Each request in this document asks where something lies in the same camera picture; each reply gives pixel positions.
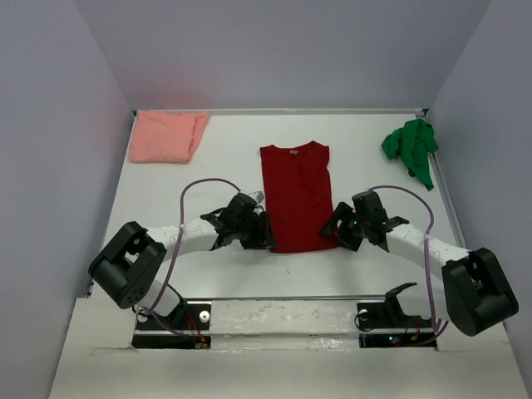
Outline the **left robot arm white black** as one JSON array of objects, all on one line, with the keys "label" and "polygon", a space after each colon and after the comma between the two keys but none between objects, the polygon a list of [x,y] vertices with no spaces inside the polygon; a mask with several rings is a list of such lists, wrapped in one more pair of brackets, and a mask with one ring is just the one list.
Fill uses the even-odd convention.
[{"label": "left robot arm white black", "polygon": [[88,273],[119,308],[141,308],[165,328],[176,328],[187,314],[187,301],[156,279],[160,266],[234,241],[243,249],[272,248],[275,241],[263,201],[260,191],[239,192],[227,206],[178,226],[146,229],[128,222],[91,262]]}]

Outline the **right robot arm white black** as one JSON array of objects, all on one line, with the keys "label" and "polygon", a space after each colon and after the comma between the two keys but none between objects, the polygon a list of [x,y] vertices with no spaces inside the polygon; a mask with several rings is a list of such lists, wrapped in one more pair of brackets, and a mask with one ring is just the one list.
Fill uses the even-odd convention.
[{"label": "right robot arm white black", "polygon": [[389,324],[401,326],[412,316],[444,320],[474,337],[517,314],[519,303],[492,251],[447,244],[401,216],[388,216],[373,190],[354,195],[352,201],[337,205],[320,230],[322,236],[337,237],[351,251],[367,240],[425,273],[425,289],[404,283],[387,292],[382,315]]}]

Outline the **red t-shirt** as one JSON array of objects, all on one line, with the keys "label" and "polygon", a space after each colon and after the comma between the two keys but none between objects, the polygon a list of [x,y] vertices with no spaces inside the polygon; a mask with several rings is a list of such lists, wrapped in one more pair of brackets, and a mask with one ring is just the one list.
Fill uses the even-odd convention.
[{"label": "red t-shirt", "polygon": [[334,236],[321,228],[333,216],[329,147],[316,141],[293,147],[259,149],[265,204],[275,240],[275,254],[335,249]]}]

